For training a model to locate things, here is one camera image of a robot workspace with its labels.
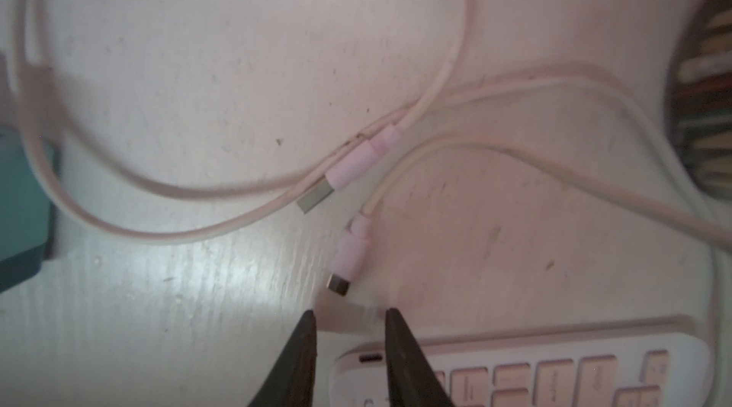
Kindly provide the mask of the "teal usb charger end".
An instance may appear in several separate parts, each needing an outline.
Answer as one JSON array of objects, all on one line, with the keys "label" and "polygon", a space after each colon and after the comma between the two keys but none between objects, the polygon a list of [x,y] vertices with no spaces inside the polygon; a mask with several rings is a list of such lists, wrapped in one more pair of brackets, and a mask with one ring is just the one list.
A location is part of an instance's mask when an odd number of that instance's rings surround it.
[{"label": "teal usb charger end", "polygon": [[53,241],[51,200],[32,173],[14,128],[1,127],[1,291],[40,272]]}]

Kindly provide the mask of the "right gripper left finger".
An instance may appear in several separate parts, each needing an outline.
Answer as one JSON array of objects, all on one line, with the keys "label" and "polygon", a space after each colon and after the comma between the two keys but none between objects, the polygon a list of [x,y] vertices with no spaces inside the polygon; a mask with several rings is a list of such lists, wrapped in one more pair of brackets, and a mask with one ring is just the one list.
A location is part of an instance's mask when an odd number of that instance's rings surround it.
[{"label": "right gripper left finger", "polygon": [[313,310],[305,311],[250,407],[311,407],[314,402],[318,329]]}]

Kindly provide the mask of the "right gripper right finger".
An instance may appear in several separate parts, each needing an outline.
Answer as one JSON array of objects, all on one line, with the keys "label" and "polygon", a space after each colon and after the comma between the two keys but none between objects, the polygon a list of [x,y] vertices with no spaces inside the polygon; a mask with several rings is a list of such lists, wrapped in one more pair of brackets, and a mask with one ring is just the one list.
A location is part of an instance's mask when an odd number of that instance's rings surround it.
[{"label": "right gripper right finger", "polygon": [[391,406],[453,406],[397,308],[385,314],[385,360]]}]

